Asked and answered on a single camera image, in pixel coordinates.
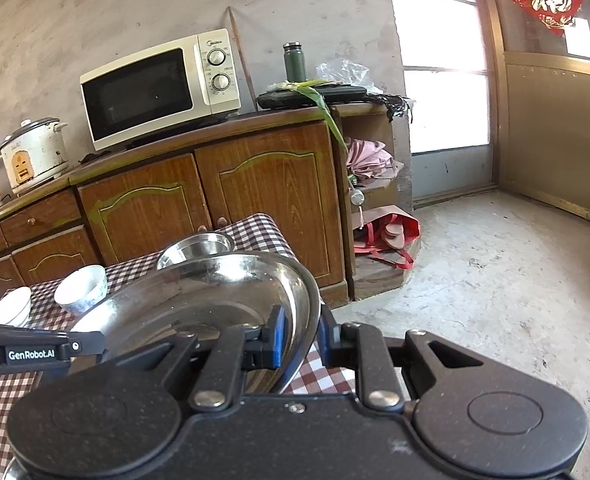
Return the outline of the small steel plate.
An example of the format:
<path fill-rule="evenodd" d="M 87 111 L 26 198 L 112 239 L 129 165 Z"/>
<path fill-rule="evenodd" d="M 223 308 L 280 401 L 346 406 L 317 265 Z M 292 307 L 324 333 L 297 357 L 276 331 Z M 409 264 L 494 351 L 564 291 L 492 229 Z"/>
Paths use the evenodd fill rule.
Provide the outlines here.
<path fill-rule="evenodd" d="M 179 333 L 213 340 L 233 325 L 263 325 L 273 306 L 287 321 L 282 365 L 247 375 L 251 392 L 281 393 L 315 339 L 322 299 L 298 261 L 275 252 L 228 252 L 153 271 L 107 296 L 70 326 L 101 332 L 108 359 Z"/>

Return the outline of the white shallow bowl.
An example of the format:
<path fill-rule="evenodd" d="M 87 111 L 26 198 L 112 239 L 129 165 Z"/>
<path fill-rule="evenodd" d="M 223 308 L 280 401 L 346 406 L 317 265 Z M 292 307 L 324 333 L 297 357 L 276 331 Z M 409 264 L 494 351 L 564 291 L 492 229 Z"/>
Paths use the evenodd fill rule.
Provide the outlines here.
<path fill-rule="evenodd" d="M 30 318 L 32 291 L 29 287 L 10 290 L 0 299 L 0 325 L 23 327 Z"/>

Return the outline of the blue white porcelain bowl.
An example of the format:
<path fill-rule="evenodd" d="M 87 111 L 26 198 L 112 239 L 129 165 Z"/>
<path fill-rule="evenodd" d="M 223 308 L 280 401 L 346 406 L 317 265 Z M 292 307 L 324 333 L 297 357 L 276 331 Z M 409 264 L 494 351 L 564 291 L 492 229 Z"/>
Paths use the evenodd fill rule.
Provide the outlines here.
<path fill-rule="evenodd" d="M 64 278 L 56 287 L 54 301 L 64 311 L 82 316 L 108 296 L 108 292 L 106 270 L 100 264 L 90 264 Z"/>

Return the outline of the steel bowl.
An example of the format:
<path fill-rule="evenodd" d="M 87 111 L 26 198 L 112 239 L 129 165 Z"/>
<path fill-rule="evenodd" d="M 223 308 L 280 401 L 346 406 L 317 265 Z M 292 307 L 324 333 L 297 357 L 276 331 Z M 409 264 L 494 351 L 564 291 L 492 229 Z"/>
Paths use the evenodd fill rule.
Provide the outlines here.
<path fill-rule="evenodd" d="M 201 232 L 193 234 L 167 247 L 156 261 L 156 270 L 192 261 L 194 259 L 228 254 L 235 249 L 235 241 L 225 233 Z"/>

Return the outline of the red bag on floor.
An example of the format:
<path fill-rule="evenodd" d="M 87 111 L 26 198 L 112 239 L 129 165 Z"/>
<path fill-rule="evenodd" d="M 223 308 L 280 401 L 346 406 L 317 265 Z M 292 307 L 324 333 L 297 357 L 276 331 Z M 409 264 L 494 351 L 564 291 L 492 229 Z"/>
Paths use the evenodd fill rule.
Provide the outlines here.
<path fill-rule="evenodd" d="M 398 206 L 360 209 L 351 215 L 353 253 L 399 270 L 410 270 L 414 258 L 410 245 L 421 237 L 421 224 Z"/>

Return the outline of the brown wooden kitchen cabinet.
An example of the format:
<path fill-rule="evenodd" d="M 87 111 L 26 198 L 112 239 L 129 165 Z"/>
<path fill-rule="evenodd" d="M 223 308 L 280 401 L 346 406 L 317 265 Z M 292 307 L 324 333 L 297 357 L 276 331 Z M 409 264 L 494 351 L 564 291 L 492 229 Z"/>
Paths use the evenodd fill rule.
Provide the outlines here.
<path fill-rule="evenodd" d="M 344 154 L 319 110 L 251 115 L 106 155 L 0 207 L 0 298 L 269 214 L 325 302 L 365 286 Z"/>

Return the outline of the pink folded umbrella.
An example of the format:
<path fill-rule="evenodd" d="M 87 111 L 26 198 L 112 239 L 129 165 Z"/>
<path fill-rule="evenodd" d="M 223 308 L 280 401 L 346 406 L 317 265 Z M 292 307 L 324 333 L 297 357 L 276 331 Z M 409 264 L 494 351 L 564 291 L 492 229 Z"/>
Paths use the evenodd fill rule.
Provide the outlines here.
<path fill-rule="evenodd" d="M 405 166 L 386 150 L 381 141 L 345 139 L 347 171 L 353 184 L 368 185 L 378 180 L 391 180 Z"/>

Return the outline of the white rice cooker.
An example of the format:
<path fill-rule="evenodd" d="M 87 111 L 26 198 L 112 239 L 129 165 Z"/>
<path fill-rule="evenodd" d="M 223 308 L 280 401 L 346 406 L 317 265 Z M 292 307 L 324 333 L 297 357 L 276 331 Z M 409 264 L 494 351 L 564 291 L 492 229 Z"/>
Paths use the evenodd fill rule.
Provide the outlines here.
<path fill-rule="evenodd" d="M 67 126 L 59 118 L 25 119 L 21 127 L 0 145 L 11 191 L 19 196 L 68 170 L 62 130 Z"/>

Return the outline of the black tray on counter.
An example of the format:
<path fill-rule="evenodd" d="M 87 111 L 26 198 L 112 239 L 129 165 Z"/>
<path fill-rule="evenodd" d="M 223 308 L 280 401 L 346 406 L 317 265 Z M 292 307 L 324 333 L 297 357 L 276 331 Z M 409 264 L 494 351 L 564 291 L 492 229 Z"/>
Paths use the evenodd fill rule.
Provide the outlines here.
<path fill-rule="evenodd" d="M 257 96 L 257 105 L 263 110 L 297 110 L 317 106 L 321 101 L 326 106 L 362 102 L 367 89 L 349 84 L 323 84 L 301 87 L 298 90 L 279 89 L 263 92 Z"/>

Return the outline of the green onion stalk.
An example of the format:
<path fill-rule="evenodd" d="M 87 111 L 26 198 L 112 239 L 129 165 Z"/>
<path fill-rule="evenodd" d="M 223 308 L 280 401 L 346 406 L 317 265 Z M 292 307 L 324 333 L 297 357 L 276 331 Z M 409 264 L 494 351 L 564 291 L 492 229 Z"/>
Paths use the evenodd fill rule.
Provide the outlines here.
<path fill-rule="evenodd" d="M 303 82 L 286 81 L 284 83 L 284 89 L 295 92 L 300 96 L 309 99 L 313 104 L 315 104 L 316 107 L 318 107 L 320 113 L 322 114 L 323 119 L 329 127 L 331 133 L 333 133 L 333 136 L 337 141 L 337 144 L 344 152 L 347 152 L 348 148 L 344 140 L 344 136 L 341 133 L 341 130 L 339 130 L 339 128 L 337 127 L 337 123 L 333 118 L 330 107 L 327 105 L 327 101 L 324 99 L 324 96 L 318 90 L 319 87 L 327 86 L 328 84 L 332 84 L 332 81 L 327 81 L 325 79 L 312 79 L 305 80 Z"/>

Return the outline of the cream microwave oven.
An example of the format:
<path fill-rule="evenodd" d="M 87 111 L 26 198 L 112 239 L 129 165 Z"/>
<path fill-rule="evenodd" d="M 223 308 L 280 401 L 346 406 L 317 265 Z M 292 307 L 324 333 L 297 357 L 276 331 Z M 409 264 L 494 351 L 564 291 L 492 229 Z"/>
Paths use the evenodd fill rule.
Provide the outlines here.
<path fill-rule="evenodd" d="M 241 107 L 224 28 L 124 56 L 83 74 L 79 84 L 98 151 Z"/>

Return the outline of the clear plastic bag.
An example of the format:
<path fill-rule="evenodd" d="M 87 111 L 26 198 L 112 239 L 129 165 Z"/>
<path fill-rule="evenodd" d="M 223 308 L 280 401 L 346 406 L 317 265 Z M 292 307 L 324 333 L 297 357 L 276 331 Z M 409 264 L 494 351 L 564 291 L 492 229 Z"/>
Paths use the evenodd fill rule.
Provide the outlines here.
<path fill-rule="evenodd" d="M 335 58 L 332 61 L 322 62 L 316 66 L 316 73 L 319 78 L 327 81 L 362 87 L 371 94 L 383 93 L 383 90 L 374 84 L 371 70 L 367 66 L 347 58 Z"/>

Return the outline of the green thermos bottle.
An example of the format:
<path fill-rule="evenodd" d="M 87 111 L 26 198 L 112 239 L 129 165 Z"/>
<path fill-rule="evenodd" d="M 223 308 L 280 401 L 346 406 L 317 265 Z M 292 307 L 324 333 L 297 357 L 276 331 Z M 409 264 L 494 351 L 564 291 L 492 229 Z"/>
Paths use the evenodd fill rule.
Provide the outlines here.
<path fill-rule="evenodd" d="M 283 44 L 283 60 L 287 81 L 303 82 L 307 79 L 305 56 L 300 42 Z"/>

